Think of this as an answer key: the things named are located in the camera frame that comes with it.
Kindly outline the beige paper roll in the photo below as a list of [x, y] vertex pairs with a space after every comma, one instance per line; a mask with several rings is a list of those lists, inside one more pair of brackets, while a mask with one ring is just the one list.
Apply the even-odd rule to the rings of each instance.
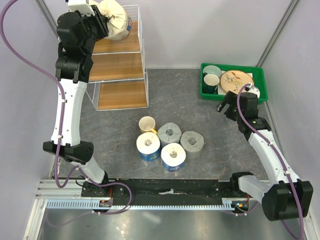
[[120, 41], [126, 38], [132, 29], [132, 19], [127, 11], [115, 0], [102, 0], [99, 10], [103, 16], [108, 18], [106, 24], [108, 36], [106, 39]]

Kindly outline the grey paper roll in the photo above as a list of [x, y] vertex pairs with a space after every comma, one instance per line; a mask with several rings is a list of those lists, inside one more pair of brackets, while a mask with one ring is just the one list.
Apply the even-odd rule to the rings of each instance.
[[163, 148], [171, 143], [179, 143], [182, 136], [182, 131], [177, 124], [168, 122], [159, 128], [157, 131], [157, 136], [160, 140], [160, 146]]
[[180, 145], [186, 152], [187, 159], [199, 158], [204, 147], [204, 137], [195, 131], [185, 131], [180, 138]]

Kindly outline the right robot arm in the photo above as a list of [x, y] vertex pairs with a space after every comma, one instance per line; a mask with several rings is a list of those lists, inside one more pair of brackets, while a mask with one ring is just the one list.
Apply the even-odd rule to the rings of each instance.
[[250, 172], [237, 172], [231, 177], [230, 193], [235, 197], [247, 193], [255, 198], [270, 221], [305, 218], [313, 186], [308, 180], [301, 180], [280, 152], [268, 121], [258, 116], [257, 95], [249, 92], [237, 95], [228, 91], [216, 110], [221, 112], [225, 105], [229, 105], [225, 116], [237, 122], [239, 131], [256, 151], [269, 180], [265, 183]]

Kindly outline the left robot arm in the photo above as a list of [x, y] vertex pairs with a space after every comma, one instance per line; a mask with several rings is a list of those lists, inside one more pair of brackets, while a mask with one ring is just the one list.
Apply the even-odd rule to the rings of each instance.
[[69, 0], [68, 11], [57, 19], [59, 37], [55, 77], [58, 104], [55, 127], [43, 150], [55, 156], [54, 177], [58, 178], [58, 160], [63, 158], [81, 171], [92, 191], [99, 197], [110, 191], [107, 173], [93, 157], [94, 145], [80, 137], [81, 108], [90, 72], [92, 55], [97, 41], [109, 35], [108, 18], [90, 0]]

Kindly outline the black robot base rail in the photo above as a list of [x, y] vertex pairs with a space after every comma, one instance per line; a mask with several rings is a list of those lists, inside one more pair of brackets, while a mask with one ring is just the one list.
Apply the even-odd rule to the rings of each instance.
[[249, 195], [236, 190], [230, 181], [215, 179], [124, 179], [114, 178], [109, 180], [116, 185], [98, 187], [92, 183], [82, 184], [82, 197], [132, 200], [148, 199], [150, 202], [164, 199], [177, 200], [204, 200], [204, 199], [237, 199], [247, 200]]

